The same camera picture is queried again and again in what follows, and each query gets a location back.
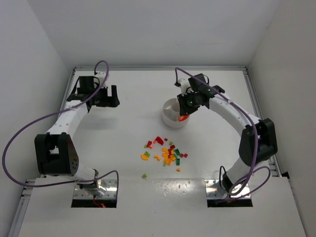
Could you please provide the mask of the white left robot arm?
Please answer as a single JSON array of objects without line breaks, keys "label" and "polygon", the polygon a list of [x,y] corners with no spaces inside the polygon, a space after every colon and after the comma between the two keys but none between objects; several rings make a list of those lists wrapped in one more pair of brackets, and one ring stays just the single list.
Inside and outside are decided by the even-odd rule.
[{"label": "white left robot arm", "polygon": [[56,123],[45,133],[35,137],[35,150],[39,173],[49,176],[65,176],[77,181],[88,193],[100,196],[105,183],[96,180],[98,171],[79,161],[72,137],[82,119],[93,106],[115,108],[119,105],[117,87],[111,86],[108,93],[100,82],[105,73],[78,77],[75,87],[68,96],[63,112]]}]

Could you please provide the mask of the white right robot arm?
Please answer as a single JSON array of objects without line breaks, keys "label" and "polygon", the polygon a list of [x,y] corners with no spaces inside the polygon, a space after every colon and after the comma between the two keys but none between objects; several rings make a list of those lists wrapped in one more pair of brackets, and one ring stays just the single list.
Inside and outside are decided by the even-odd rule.
[{"label": "white right robot arm", "polygon": [[181,116],[189,116],[205,106],[220,115],[240,136],[238,159],[221,177],[220,184],[227,193],[231,193],[235,185],[249,181],[255,167],[277,153],[273,121],[245,111],[231,100],[223,88],[210,86],[204,74],[176,79],[175,86],[181,89],[177,95]]}]

